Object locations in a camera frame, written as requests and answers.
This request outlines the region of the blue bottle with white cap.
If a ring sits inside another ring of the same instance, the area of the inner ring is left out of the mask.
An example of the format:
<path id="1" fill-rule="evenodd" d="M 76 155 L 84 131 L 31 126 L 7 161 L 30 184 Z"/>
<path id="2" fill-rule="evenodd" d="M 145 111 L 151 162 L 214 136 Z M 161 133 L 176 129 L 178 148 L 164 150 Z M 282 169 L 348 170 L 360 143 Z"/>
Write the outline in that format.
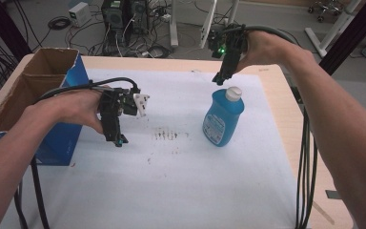
<path id="1" fill-rule="evenodd" d="M 236 86 L 213 92 L 212 105 L 207 111 L 202 130 L 215 146 L 223 147 L 232 138 L 238 119 L 244 111 L 242 90 Z"/>

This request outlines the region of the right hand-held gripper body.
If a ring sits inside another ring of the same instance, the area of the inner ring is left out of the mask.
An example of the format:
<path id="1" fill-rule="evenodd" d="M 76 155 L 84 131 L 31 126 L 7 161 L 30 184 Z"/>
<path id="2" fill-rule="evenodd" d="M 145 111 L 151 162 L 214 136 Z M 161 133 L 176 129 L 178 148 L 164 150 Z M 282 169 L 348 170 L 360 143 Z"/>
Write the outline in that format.
<path id="1" fill-rule="evenodd" d="M 245 25 L 231 24 L 210 31 L 207 41 L 213 58 L 223 58 L 219 74 L 234 74 L 246 46 Z"/>

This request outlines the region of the white foam mat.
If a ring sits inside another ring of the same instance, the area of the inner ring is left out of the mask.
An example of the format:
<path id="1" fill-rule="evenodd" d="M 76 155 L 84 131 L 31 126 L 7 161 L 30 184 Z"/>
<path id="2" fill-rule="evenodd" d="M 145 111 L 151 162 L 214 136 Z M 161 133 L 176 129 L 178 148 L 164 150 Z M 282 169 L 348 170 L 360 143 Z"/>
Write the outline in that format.
<path id="1" fill-rule="evenodd" d="M 71 164 L 23 179 L 22 203 L 1 229 L 294 229 L 296 184 L 258 76 L 233 77 L 245 104 L 231 141 L 213 145 L 202 123 L 209 73 L 89 70 L 95 81 L 137 84 L 144 115 L 120 119 L 116 147 L 81 131 Z"/>

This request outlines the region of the blue cardboard box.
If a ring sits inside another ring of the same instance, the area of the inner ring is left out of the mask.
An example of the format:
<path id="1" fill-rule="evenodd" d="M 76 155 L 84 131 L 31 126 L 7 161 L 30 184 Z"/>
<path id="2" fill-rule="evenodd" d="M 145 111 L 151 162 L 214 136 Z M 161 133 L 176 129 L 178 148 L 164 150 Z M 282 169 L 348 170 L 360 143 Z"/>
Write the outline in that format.
<path id="1" fill-rule="evenodd" d="M 39 49 L 0 101 L 0 138 L 15 124 L 24 110 L 43 94 L 53 89 L 88 82 L 78 50 Z M 41 165 L 68 166 L 81 129 L 76 124 L 56 124 L 36 151 L 36 161 Z"/>

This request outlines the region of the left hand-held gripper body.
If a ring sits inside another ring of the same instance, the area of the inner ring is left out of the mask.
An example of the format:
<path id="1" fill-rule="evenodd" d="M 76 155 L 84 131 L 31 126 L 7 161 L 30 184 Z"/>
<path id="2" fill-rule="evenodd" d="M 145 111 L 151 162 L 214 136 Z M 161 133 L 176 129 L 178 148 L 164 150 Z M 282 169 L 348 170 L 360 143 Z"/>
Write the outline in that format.
<path id="1" fill-rule="evenodd" d="M 145 116 L 149 98 L 148 94 L 142 94 L 140 90 L 104 89 L 98 106 L 102 126 L 114 128 L 122 114 Z"/>

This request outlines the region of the white stand leg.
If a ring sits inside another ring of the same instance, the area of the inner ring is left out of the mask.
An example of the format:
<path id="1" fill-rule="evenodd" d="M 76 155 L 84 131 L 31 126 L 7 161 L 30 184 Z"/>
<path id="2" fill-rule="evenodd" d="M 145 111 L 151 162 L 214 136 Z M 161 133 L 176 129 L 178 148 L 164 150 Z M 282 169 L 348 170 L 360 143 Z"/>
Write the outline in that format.
<path id="1" fill-rule="evenodd" d="M 354 11 L 358 7 L 362 0 L 350 0 L 345 6 L 343 12 L 337 16 L 336 21 L 331 28 L 326 32 L 322 40 L 320 40 L 312 28 L 306 28 L 304 31 L 309 37 L 310 41 L 315 47 L 317 53 L 324 57 L 327 54 L 327 48 L 334 38 L 341 32 L 343 32 L 347 25 L 351 23 L 354 18 Z"/>

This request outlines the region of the person's right hand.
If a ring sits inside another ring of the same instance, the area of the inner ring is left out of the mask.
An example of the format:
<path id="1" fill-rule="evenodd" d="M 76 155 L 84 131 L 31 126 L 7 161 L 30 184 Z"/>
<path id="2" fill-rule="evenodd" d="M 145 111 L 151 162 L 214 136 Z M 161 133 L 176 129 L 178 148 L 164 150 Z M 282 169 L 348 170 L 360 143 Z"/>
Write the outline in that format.
<path id="1" fill-rule="evenodd" d="M 246 39 L 247 50 L 237 64 L 237 73 L 252 65 L 277 64 L 289 67 L 303 54 L 297 45 L 264 31 L 248 31 Z"/>

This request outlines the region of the office chair base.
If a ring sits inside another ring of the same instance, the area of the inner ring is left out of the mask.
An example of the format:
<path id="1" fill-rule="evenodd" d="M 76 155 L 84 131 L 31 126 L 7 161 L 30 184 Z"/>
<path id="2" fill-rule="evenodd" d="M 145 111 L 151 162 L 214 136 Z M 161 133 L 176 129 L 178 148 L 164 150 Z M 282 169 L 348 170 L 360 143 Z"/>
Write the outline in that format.
<path id="1" fill-rule="evenodd" d="M 345 6 L 340 0 L 315 0 L 314 3 L 307 9 L 310 14 L 317 13 L 316 20 L 322 23 L 326 14 L 339 16 Z"/>

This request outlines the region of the white desk leg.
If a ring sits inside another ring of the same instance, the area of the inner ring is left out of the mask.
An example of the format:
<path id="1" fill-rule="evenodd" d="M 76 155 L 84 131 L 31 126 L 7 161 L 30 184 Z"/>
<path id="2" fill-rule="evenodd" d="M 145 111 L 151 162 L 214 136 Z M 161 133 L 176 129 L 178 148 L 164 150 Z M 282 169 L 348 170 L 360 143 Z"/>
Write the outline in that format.
<path id="1" fill-rule="evenodd" d="M 199 47 L 201 49 L 203 49 L 206 45 L 206 41 L 211 29 L 211 25 L 213 22 L 213 17 L 214 17 L 214 12 L 216 9 L 216 5 L 217 5 L 217 0 L 211 0 L 211 6 L 210 9 L 208 11 L 208 14 L 206 16 L 205 22 L 202 26 L 202 29 L 200 31 L 200 43 L 199 43 Z"/>
<path id="2" fill-rule="evenodd" d="M 176 2 L 177 0 L 171 0 L 171 18 L 169 23 L 170 41 L 173 48 L 176 48 L 179 45 L 176 22 Z"/>

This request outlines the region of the black frame post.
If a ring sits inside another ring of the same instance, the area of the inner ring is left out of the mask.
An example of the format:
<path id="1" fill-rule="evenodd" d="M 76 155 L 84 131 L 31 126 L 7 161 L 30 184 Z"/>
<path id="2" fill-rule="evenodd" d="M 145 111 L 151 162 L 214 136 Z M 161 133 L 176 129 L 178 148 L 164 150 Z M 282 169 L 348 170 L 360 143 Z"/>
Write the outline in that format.
<path id="1" fill-rule="evenodd" d="M 31 49 L 0 1 L 0 37 L 13 56 L 21 61 Z"/>
<path id="2" fill-rule="evenodd" d="M 356 14 L 345 31 L 338 37 L 319 66 L 329 75 L 345 61 L 349 54 L 366 36 L 366 3 Z"/>

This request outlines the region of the person's left hand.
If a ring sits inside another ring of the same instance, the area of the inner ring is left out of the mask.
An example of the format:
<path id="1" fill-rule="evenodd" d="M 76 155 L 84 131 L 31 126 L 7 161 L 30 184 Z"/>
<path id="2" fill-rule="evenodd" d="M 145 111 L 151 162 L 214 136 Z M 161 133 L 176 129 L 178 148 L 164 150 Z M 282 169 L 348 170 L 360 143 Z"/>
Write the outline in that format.
<path id="1" fill-rule="evenodd" d="M 36 118 L 37 124 L 46 125 L 48 130 L 54 124 L 63 122 L 89 126 L 102 134 L 102 124 L 97 117 L 101 94 L 95 90 L 61 93 L 29 106 L 25 114 L 28 119 Z"/>

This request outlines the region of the black computer tower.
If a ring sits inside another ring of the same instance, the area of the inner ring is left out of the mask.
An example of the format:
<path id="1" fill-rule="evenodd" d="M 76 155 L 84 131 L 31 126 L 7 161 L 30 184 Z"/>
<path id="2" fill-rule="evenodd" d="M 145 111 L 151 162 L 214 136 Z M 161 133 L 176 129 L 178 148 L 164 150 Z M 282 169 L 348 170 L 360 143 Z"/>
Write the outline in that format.
<path id="1" fill-rule="evenodd" d="M 123 1 L 104 0 L 101 6 L 104 22 L 113 30 L 122 29 L 123 24 Z"/>
<path id="2" fill-rule="evenodd" d="M 148 0 L 132 0 L 132 32 L 147 34 L 149 29 Z"/>

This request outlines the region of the white power supply unit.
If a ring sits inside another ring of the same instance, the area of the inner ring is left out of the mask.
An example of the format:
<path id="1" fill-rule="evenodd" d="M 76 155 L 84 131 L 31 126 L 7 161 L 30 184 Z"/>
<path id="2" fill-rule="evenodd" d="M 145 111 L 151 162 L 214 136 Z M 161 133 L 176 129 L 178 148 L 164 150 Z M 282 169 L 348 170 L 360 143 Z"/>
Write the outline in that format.
<path id="1" fill-rule="evenodd" d="M 88 3 L 80 2 L 69 10 L 69 15 L 73 25 L 77 28 L 84 26 L 92 19 Z"/>

